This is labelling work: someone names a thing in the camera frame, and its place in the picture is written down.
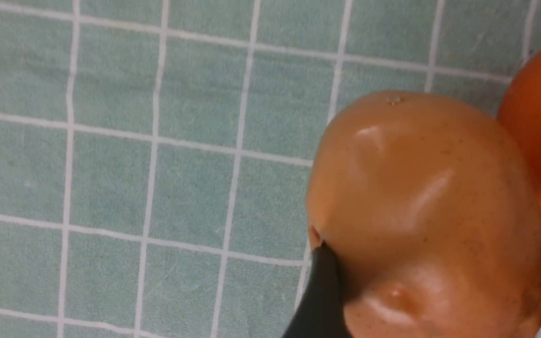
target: white grout line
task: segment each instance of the white grout line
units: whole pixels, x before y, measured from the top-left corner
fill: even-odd
[[[144,32],[150,34],[160,34],[160,27],[143,25],[141,23],[129,22],[129,21],[118,21],[111,19],[104,19],[102,17],[92,17],[88,15],[81,15],[79,21],[83,24],[101,26],[106,28],[117,28],[119,30],[134,31],[134,32]]]
[[[206,152],[215,152],[220,154],[235,154],[236,149],[230,147],[216,146],[214,144],[205,144],[192,141],[183,141],[180,139],[173,139],[168,137],[159,137],[161,144],[170,144],[177,147],[192,148],[198,150],[204,150]]]
[[[341,71],[343,69],[344,57],[346,55],[346,45],[348,43],[348,29],[350,28],[350,17],[352,16],[352,6],[354,0],[346,0],[344,2],[344,13],[341,20],[341,32],[340,42],[337,49],[337,62],[335,64],[335,73],[333,75],[333,86],[331,88],[331,99],[329,102],[329,113],[327,114],[327,124],[335,117],[337,113],[337,101],[339,100],[339,91],[341,83]],[[306,248],[304,249],[302,261],[307,262],[310,259],[310,242],[306,239]],[[297,308],[302,298],[303,289],[305,287],[306,272],[308,266],[302,264],[300,270],[300,278],[298,280],[298,287],[296,288],[296,300],[294,302],[294,308]]]
[[[306,248],[304,251],[304,258],[303,262],[307,262],[310,259],[310,241],[308,238],[306,239]],[[298,309],[298,306],[300,304],[300,301],[302,300],[302,295],[304,293],[304,289],[306,287],[306,273],[308,272],[309,266],[307,264],[302,264],[302,269],[300,270],[300,278],[298,280],[298,288],[296,289],[296,301],[294,303],[294,310]]]
[[[18,6],[18,5],[13,5],[13,4],[7,4],[5,2],[0,2],[0,11],[5,11],[8,13],[17,13],[17,14],[22,14],[22,15],[32,15],[32,16],[44,17],[44,18],[55,19],[55,20],[62,20],[62,21],[73,20],[73,15],[69,13],[50,11],[46,9],[31,8],[31,7],[26,7],[26,6]],[[160,28],[157,26],[144,25],[144,24],[134,23],[134,22],[115,21],[115,20],[103,19],[99,17],[90,17],[86,15],[81,16],[79,20],[81,23],[88,23],[92,25],[110,27],[110,28],[118,28],[121,30],[148,32],[151,34],[160,33]],[[177,38],[181,38],[185,40],[215,43],[217,45],[233,46],[233,47],[240,47],[240,48],[248,48],[250,45],[248,41],[208,36],[205,34],[187,32],[187,31],[182,31],[182,30],[173,30],[173,29],[168,29],[168,36],[177,37]],[[254,49],[257,49],[260,51],[275,52],[278,54],[291,54],[291,55],[307,56],[311,58],[322,58],[325,60],[337,60],[338,58],[337,54],[335,53],[312,51],[312,50],[306,50],[306,49],[297,49],[297,48],[284,47],[284,46],[273,46],[273,45],[266,45],[262,43],[255,43]],[[429,66],[427,64],[419,64],[415,62],[406,62],[406,61],[398,61],[398,60],[389,60],[389,59],[382,59],[382,58],[372,58],[372,57],[361,56],[361,55],[345,54],[344,61],[357,62],[361,64],[369,64],[373,66],[382,66],[382,67],[388,67],[388,68],[393,68],[393,69],[410,70],[410,71],[427,72],[429,70]],[[445,75],[454,75],[457,77],[472,77],[472,78],[485,79],[488,81],[496,81],[496,82],[501,82],[501,83],[510,82],[510,77],[507,77],[505,75],[481,73],[481,72],[464,70],[464,69],[451,69],[447,67],[436,67],[434,71],[436,73],[442,73]]]
[[[8,4],[6,2],[0,2],[0,11],[13,14],[31,15],[36,17],[43,17],[45,19],[54,19],[62,21],[73,21],[74,15],[72,13],[63,13],[58,11],[49,11],[45,9],[32,8],[28,6],[18,6]]]
[[[240,154],[247,158],[255,158],[258,160],[267,160],[267,161],[272,161],[272,162],[299,165],[302,167],[312,167],[312,160],[303,160],[299,158],[292,158],[288,156],[281,156],[281,155],[275,155],[275,154],[265,154],[265,153],[253,152],[251,150],[242,150]]]
[[[108,330],[108,331],[118,333],[118,334],[137,333],[137,336],[139,336],[138,331],[135,331],[135,329],[117,327],[117,326],[111,325],[109,323],[89,322],[89,321],[81,321],[79,319],[66,318],[66,319],[64,319],[64,324],[66,324],[66,325],[75,325],[75,326],[79,326],[79,327],[88,327],[88,328],[93,328],[93,329],[104,329],[104,330]]]
[[[34,313],[18,312],[18,311],[13,311],[13,310],[6,310],[4,308],[0,308],[0,315],[13,317],[13,318],[26,319],[28,321],[43,322],[43,323],[58,323],[59,322],[59,319],[56,316],[35,315]],[[115,332],[118,334],[133,334],[135,332],[134,329],[116,327],[109,323],[81,321],[79,319],[71,319],[71,318],[65,318],[63,319],[63,321],[64,321],[64,324],[66,325],[74,325],[78,327],[87,327],[87,328],[92,328],[92,329],[104,329],[104,330],[108,330],[108,331]],[[142,332],[141,335],[144,337],[150,336],[148,332]]]
[[[66,276],[68,272],[68,241],[70,226],[70,204],[72,191],[72,165],[75,143],[75,109],[73,103],[75,80],[77,77],[77,60],[81,34],[81,0],[72,2],[72,42],[70,45],[70,65],[68,83],[66,86],[66,113],[68,128],[66,130],[66,169],[64,173],[64,211],[62,213],[62,254],[60,255],[60,290],[58,291],[58,334],[57,338],[64,338],[64,317],[66,312]]]
[[[438,0],[435,7],[435,18],[433,20],[431,42],[429,45],[429,69],[427,69],[425,92],[431,92],[431,89],[433,88],[433,79],[435,77],[435,66],[438,62],[438,47],[440,46],[440,34],[442,29],[442,19],[444,19],[445,7],[446,0]]]
[[[170,0],[162,0],[162,18],[160,29],[160,41],[158,43],[158,65],[156,71],[156,81],[153,91],[153,113],[152,113],[152,154],[150,155],[150,172],[147,180],[147,199],[146,215],[143,221],[143,238],[150,236],[150,225],[152,224],[152,208],[154,199],[154,190],[156,182],[156,167],[158,153],[158,134],[160,120],[160,90],[162,87],[162,77],[164,76],[164,67],[166,62],[166,43],[168,16],[170,12]],[[135,305],[135,333],[134,338],[139,338],[141,331],[141,318],[143,315],[143,293],[146,280],[147,265],[147,240],[141,241],[141,252],[139,254],[139,277],[137,282],[137,303]]]
[[[270,265],[279,265],[280,267],[303,267],[305,266],[304,261],[297,261],[292,259],[278,259],[278,258],[268,258],[260,257],[257,255],[237,253],[237,252],[226,252],[227,257],[242,259],[244,261],[255,261],[257,263],[270,264]]]
[[[2,215],[2,214],[0,214],[0,222],[26,225],[29,227],[39,227],[39,228],[45,228],[45,229],[57,229],[57,230],[62,230],[62,228],[64,227],[64,225],[60,223],[29,220],[28,218],[8,216],[8,215]]]
[[[357,62],[360,64],[369,64],[371,66],[382,66],[382,67],[388,67],[388,68],[393,68],[393,69],[422,71],[422,72],[427,71],[427,69],[429,68],[426,64],[422,64],[422,63],[397,61],[397,60],[389,60],[389,59],[382,59],[382,58],[371,58],[371,57],[362,56],[362,55],[346,54],[344,55],[344,61]]]
[[[521,51],[523,62],[528,62],[528,60],[532,57],[530,55],[530,50],[532,49],[532,33],[535,13],[537,13],[537,9],[539,6],[540,0],[532,0],[532,2],[530,2],[530,9],[527,12],[526,27],[523,32],[523,49]]]
[[[235,40],[232,38],[225,38],[225,37],[208,36],[206,34],[187,32],[187,31],[181,31],[181,30],[173,30],[173,29],[168,30],[168,36],[182,38],[183,40],[209,42],[209,43],[215,43],[217,45],[239,47],[239,48],[247,48],[247,46],[249,45],[247,41]]]
[[[249,47],[247,47],[247,62],[245,65],[245,75],[243,77],[243,88],[241,101],[239,105],[239,122],[237,132],[237,152],[235,153],[231,190],[228,197],[227,220],[225,221],[225,234],[223,239],[223,255],[221,255],[221,266],[218,273],[218,284],[216,286],[216,300],[214,303],[214,313],[212,316],[212,328],[210,330],[210,338],[217,338],[219,318],[221,314],[221,305],[223,303],[223,289],[225,285],[225,274],[227,272],[227,261],[229,252],[229,242],[231,240],[232,218],[235,210],[235,201],[237,198],[239,169],[241,166],[241,156],[243,148],[243,134],[245,130],[245,114],[247,110],[247,95],[249,94],[249,83],[252,76],[252,68],[254,66],[254,52],[256,39],[258,37],[258,20],[260,19],[260,2],[254,0],[254,10],[252,12],[252,26],[249,32]]]
[[[67,122],[40,120],[38,118],[2,114],[2,113],[0,113],[0,121],[28,124],[32,126],[54,128],[54,129],[67,129],[69,127]],[[153,141],[153,137],[151,135],[143,135],[139,133],[125,132],[125,131],[116,131],[114,129],[92,127],[92,126],[86,126],[84,124],[74,124],[73,129],[75,132],[78,131],[78,132],[94,133],[97,135],[135,139],[138,141],[147,141],[147,142]],[[202,150],[205,152],[215,152],[219,154],[231,154],[231,155],[236,154],[237,152],[235,148],[216,146],[214,144],[184,141],[181,139],[173,139],[173,138],[168,138],[168,137],[158,137],[157,139],[159,141],[159,144],[169,144],[172,146],[197,149],[197,150]],[[301,158],[292,158],[289,156],[282,156],[282,155],[277,155],[277,154],[266,154],[266,153],[261,153],[261,152],[254,152],[253,150],[241,150],[240,154],[247,158],[256,158],[258,160],[267,160],[267,161],[272,161],[272,162],[287,163],[287,164],[299,165],[303,167],[312,166],[312,160],[304,160]]]
[[[346,0],[344,4],[344,13],[341,20],[340,44],[337,48],[337,60],[335,62],[335,72],[333,75],[333,86],[331,86],[331,97],[329,99],[328,123],[337,113],[337,100],[339,100],[341,71],[344,66],[344,56],[346,55],[346,45],[348,43],[348,29],[350,28],[350,17],[352,16],[352,3],[354,0]]]
[[[254,45],[256,51],[272,52],[277,54],[288,54],[296,56],[306,56],[309,58],[325,59],[325,60],[337,60],[337,54],[328,52],[311,51],[307,49],[298,49],[292,47],[267,45],[266,43],[256,43]]]
[[[452,75],[454,77],[468,77],[470,79],[479,79],[503,84],[509,84],[511,81],[513,81],[513,77],[508,77],[507,75],[481,73],[480,71],[471,71],[449,67],[436,66],[435,72],[443,75]]]
[[[200,253],[209,253],[214,255],[227,255],[227,257],[241,259],[244,261],[255,261],[262,264],[270,265],[279,265],[282,267],[302,267],[303,265],[309,266],[309,261],[307,260],[291,260],[291,259],[275,259],[271,257],[262,257],[259,255],[244,254],[238,252],[228,252],[221,248],[212,248],[211,246],[200,246],[198,244],[176,242],[174,240],[166,239],[156,239],[156,238],[145,238],[140,235],[129,235],[127,233],[120,233],[116,231],[111,231],[107,229],[99,229],[92,227],[85,227],[82,225],[69,224],[64,225],[60,223],[52,223],[45,221],[29,220],[28,218],[8,216],[0,214],[0,222],[13,223],[19,226],[29,226],[29,227],[39,227],[45,229],[54,229],[62,230],[64,227],[67,227],[69,231],[76,233],[84,233],[86,235],[99,235],[107,236],[111,238],[128,240],[130,242],[147,242],[147,244],[152,244],[154,246],[167,246],[171,248],[179,248],[183,250],[189,250],[191,252],[200,252]]]

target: black object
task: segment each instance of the black object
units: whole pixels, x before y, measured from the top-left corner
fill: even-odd
[[[312,256],[309,284],[283,338],[352,338],[344,320],[335,254],[323,244]]]

